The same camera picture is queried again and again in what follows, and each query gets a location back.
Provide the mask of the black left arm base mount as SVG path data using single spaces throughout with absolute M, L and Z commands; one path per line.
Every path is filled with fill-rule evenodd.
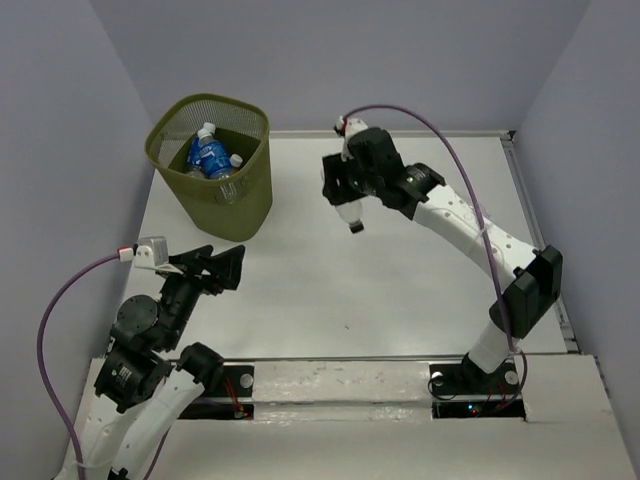
M 254 418 L 255 367 L 226 363 L 221 380 L 179 415 L 180 420 L 245 421 Z

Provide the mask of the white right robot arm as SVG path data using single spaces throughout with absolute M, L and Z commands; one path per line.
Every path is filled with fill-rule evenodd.
M 353 234 L 364 229 L 366 197 L 439 235 L 484 271 L 497 289 L 489 322 L 454 375 L 482 392 L 518 343 L 560 296 L 563 256 L 538 249 L 491 222 L 431 167 L 404 164 L 390 133 L 359 119 L 335 126 L 339 152 L 322 159 L 322 194 Z

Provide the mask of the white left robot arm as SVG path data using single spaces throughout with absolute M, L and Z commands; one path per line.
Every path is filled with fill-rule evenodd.
M 71 438 L 60 479 L 136 479 L 157 461 L 167 433 L 204 395 L 222 389 L 225 415 L 246 417 L 223 357 L 196 342 L 177 361 L 166 359 L 184 333 L 201 296 L 234 291 L 241 281 L 243 245 L 212 246 L 172 255 L 163 237 L 121 247 L 115 259 L 160 276 L 157 296 L 125 300 L 110 329 L 111 347 L 95 379 L 89 411 Z

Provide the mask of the black label black cap bottle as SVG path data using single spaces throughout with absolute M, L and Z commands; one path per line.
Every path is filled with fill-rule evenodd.
M 360 200 L 343 203 L 336 206 L 335 209 L 352 234 L 357 234 L 364 230 L 362 223 L 363 205 Z

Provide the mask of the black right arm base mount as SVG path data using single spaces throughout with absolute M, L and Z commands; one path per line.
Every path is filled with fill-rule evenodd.
M 525 420 L 520 378 L 512 361 L 495 372 L 468 380 L 461 363 L 429 365 L 426 382 L 434 420 L 512 418 Z

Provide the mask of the blue label bottle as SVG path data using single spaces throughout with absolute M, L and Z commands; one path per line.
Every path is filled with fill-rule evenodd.
M 243 163 L 244 159 L 239 154 L 232 154 L 230 157 L 209 155 L 199 159 L 195 164 L 189 164 L 186 174 L 200 179 L 225 179 L 235 174 Z
M 213 123 L 205 122 L 193 139 L 188 158 L 189 164 L 195 164 L 199 159 L 213 155 L 216 157 L 230 157 L 224 145 L 215 137 L 216 126 Z

